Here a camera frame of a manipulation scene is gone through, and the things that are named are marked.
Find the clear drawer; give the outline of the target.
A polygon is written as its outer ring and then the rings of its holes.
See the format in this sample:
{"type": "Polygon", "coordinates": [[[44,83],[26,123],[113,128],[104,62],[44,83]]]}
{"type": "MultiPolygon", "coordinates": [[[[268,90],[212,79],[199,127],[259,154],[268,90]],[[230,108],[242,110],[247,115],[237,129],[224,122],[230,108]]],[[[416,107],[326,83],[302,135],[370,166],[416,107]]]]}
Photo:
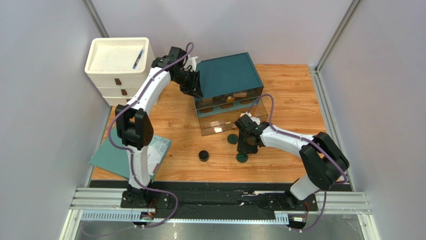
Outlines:
{"type": "Polygon", "coordinates": [[[263,102],[261,100],[255,102],[254,98],[197,109],[196,114],[201,134],[208,136],[235,129],[234,122],[241,115],[244,115],[250,107],[252,109],[249,111],[249,115],[256,118],[255,121],[258,124],[267,120],[268,113],[263,102]]]}
{"type": "Polygon", "coordinates": [[[196,110],[206,109],[219,105],[224,105],[233,102],[240,102],[252,98],[259,97],[263,92],[264,87],[256,87],[252,89],[232,92],[232,93],[208,93],[203,90],[203,98],[194,98],[194,106],[196,110]]]}

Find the teal drawer organizer box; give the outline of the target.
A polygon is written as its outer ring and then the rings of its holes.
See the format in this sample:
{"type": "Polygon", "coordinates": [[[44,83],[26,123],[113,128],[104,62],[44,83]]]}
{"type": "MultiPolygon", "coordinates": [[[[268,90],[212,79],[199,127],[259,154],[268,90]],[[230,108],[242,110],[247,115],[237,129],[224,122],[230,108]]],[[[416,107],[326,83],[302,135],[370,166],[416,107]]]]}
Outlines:
{"type": "Polygon", "coordinates": [[[202,92],[228,94],[264,87],[248,52],[202,60],[196,70],[202,92]]]}

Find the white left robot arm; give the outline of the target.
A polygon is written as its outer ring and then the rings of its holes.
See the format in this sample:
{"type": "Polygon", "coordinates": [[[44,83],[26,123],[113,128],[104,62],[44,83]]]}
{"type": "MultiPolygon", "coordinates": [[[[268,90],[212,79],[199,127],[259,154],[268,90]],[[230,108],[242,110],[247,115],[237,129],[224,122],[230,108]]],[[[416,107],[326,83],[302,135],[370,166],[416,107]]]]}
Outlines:
{"type": "Polygon", "coordinates": [[[130,177],[127,190],[123,193],[126,201],[149,203],[155,191],[148,187],[151,182],[148,146],[154,136],[149,115],[161,92],[171,82],[175,82],[183,94],[203,97],[196,60],[189,56],[193,49],[194,43],[189,42],[186,49],[173,46],[167,55],[157,57],[136,95],[126,105],[119,104],[115,108],[112,122],[122,146],[115,144],[114,147],[125,150],[129,162],[130,177]]]}

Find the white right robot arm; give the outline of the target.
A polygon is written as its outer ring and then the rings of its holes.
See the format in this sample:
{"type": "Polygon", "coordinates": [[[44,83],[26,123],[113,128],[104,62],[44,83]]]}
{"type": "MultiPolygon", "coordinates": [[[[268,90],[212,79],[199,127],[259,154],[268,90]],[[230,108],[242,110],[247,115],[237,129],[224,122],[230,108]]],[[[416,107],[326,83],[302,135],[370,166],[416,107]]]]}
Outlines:
{"type": "Polygon", "coordinates": [[[260,122],[246,113],[234,124],[239,131],[239,154],[256,154],[259,148],[268,147],[301,159],[306,174],[286,190],[285,196],[289,200],[303,201],[318,191],[328,191],[334,184],[348,181],[349,161],[327,133],[295,133],[266,121],[260,122]]]}

